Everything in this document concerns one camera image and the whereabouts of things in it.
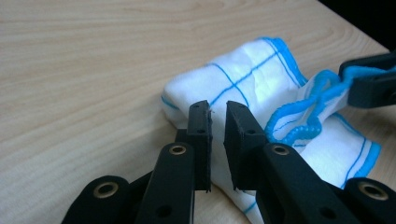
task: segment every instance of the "wooden table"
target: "wooden table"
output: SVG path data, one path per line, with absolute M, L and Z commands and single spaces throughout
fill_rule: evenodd
M 102 175 L 149 172 L 176 130 L 163 86 L 258 36 L 311 77 L 386 52 L 317 1 L 0 1 L 0 223 L 60 223 Z M 343 114 L 383 146 L 370 177 L 396 189 L 396 107 Z M 248 220 L 216 187 L 195 223 Z

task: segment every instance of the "wooden surface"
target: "wooden surface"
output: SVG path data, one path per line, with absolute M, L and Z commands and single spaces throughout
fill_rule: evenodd
M 176 130 L 160 108 L 179 73 L 258 36 L 300 69 L 386 50 L 317 1 L 0 1 L 0 223 L 60 223 L 102 175 L 150 171 Z M 343 110 L 383 146 L 370 177 L 396 189 L 396 107 Z M 248 220 L 217 188 L 195 223 Z

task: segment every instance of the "white towel with blue stripes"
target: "white towel with blue stripes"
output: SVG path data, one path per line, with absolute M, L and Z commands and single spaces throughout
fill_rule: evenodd
M 186 128 L 190 105 L 209 102 L 212 182 L 252 223 L 262 223 L 254 196 L 233 190 L 222 144 L 227 101 L 248 106 L 270 142 L 294 147 L 323 180 L 342 188 L 349 178 L 368 175 L 380 152 L 336 113 L 347 105 L 352 78 L 360 75 L 352 68 L 341 80 L 324 70 L 307 80 L 281 39 L 263 37 L 175 77 L 163 90 L 162 105 L 177 128 Z

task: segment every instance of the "white cloth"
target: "white cloth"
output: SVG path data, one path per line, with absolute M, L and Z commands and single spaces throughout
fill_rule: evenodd
M 351 82 L 329 70 L 306 80 L 286 44 L 263 37 L 175 77 L 164 88 L 163 110 L 177 128 L 186 128 L 190 105 L 209 102 L 212 182 L 252 223 L 262 223 L 254 196 L 233 190 L 222 144 L 227 101 L 248 106 L 270 142 L 294 147 L 323 180 L 343 187 L 350 177 L 368 175 L 380 151 L 335 113 L 347 104 Z

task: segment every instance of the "towel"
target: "towel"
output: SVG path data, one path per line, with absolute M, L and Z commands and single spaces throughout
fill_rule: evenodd
M 166 84 L 162 106 L 179 129 L 187 127 L 189 106 L 207 100 L 212 112 L 212 182 L 252 223 L 263 223 L 254 192 L 233 190 L 224 145 L 227 101 L 246 105 L 270 142 L 294 147 L 324 180 L 342 188 L 351 177 L 366 176 L 380 145 L 351 127 L 337 111 L 364 68 L 346 70 L 341 80 L 323 70 L 307 80 L 280 38 L 261 37 L 221 55 Z M 380 74 L 381 71 L 369 72 Z

